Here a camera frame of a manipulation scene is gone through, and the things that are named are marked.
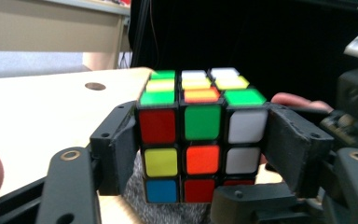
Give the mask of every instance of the cube face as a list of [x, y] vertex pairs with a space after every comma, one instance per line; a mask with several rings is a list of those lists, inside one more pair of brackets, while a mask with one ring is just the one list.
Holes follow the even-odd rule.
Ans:
[[228, 175], [252, 174], [257, 171], [259, 147], [234, 147], [228, 150], [225, 172]]
[[238, 110], [229, 118], [228, 142], [230, 144], [256, 143], [264, 135], [267, 110]]
[[176, 140], [176, 118], [173, 109], [139, 111], [141, 138], [145, 144], [173, 144]]
[[174, 180], [146, 180], [145, 196], [150, 203], [177, 203], [178, 189]]
[[214, 140], [220, 133], [220, 105], [190, 105], [185, 109], [186, 140]]
[[219, 146], [193, 146], [186, 151], [186, 171], [189, 175], [212, 175], [219, 169]]
[[213, 179], [187, 179], [184, 186], [184, 202], [211, 203], [214, 188]]
[[153, 72], [135, 111], [148, 203], [210, 203], [253, 185], [268, 111], [233, 68]]
[[148, 148], [145, 150], [145, 172], [149, 177], [178, 175], [176, 148]]

